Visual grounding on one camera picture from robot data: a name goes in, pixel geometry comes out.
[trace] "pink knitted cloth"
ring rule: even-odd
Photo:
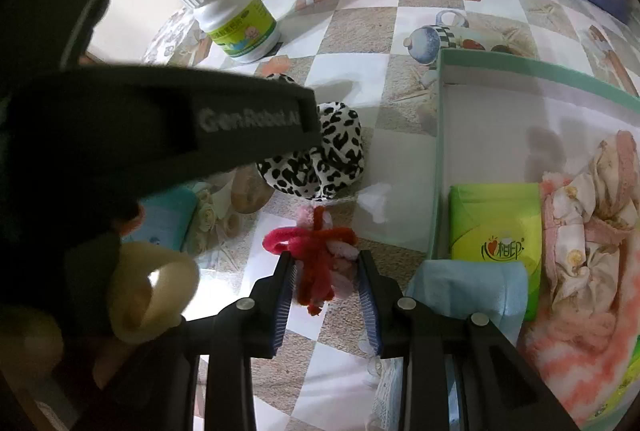
[[[607,141],[599,151],[606,151]],[[638,155],[629,132],[619,132],[609,143],[617,145],[615,151],[601,152],[601,160],[595,161],[594,157],[586,171],[575,178],[545,175],[541,184],[545,277],[538,316],[521,333],[520,341],[527,359],[579,425],[593,416],[618,387],[640,334],[640,231],[613,226],[619,225],[618,214],[630,198],[634,198],[637,210]],[[575,251],[561,255],[564,251],[557,242],[558,229],[574,227],[572,223],[579,223],[580,218],[577,221],[574,216],[569,223],[559,220],[558,205],[584,198],[578,178],[585,173],[593,174],[594,209],[593,213],[582,213],[586,257],[571,268],[568,264],[574,265]],[[617,190],[611,190],[612,184]],[[561,189],[569,189],[569,203],[566,198],[558,201]],[[589,249],[605,254],[600,263],[607,264],[607,273],[612,270],[607,260],[615,263],[619,256],[619,265],[613,267],[618,270],[617,284],[603,284],[610,280],[610,274],[598,276],[597,266],[591,267]],[[580,286],[584,277],[587,279],[582,289],[567,288],[572,281]]]

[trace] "open box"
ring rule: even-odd
[[[442,50],[438,67],[430,257],[449,257],[450,186],[540,182],[545,171],[577,173],[619,130],[640,141],[640,100],[589,75],[460,49]],[[613,429],[639,390],[636,381],[585,429]]]

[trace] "green tissue package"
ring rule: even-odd
[[[449,191],[452,259],[520,261],[529,276],[525,320],[538,309],[542,217],[538,184],[462,184]]]

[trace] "pink fabric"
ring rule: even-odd
[[[522,332],[519,347],[578,424],[593,416],[619,386],[640,334],[640,231],[618,229],[598,217],[614,217],[629,198],[637,208],[636,144],[631,134],[623,131],[616,135],[615,144],[618,189],[598,198],[594,216],[584,224],[586,242],[620,247],[617,292],[609,310],[585,317],[571,303],[552,308],[553,292],[562,279],[555,262],[561,225],[554,219],[552,194],[572,179],[549,173],[540,184],[546,281],[541,284],[538,316]],[[615,184],[616,168],[606,166],[606,159],[592,160],[590,170],[602,172],[596,177],[602,182]]]
[[[638,219],[638,155],[628,131],[602,141],[574,179],[546,176],[541,191],[551,331],[602,351],[619,280],[620,243]]]

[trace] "floral cloth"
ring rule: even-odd
[[[193,17],[193,9],[175,11],[155,35],[142,57],[144,64],[195,66],[209,55],[211,39]]]
[[[604,140],[587,168],[544,204],[545,270],[551,308],[567,340],[580,334],[588,347],[604,349],[615,317],[620,243],[638,221],[638,154],[633,136],[619,131]]]
[[[638,178],[636,143],[619,131],[577,176],[541,185],[548,285],[520,346],[579,425],[620,385],[640,333]]]

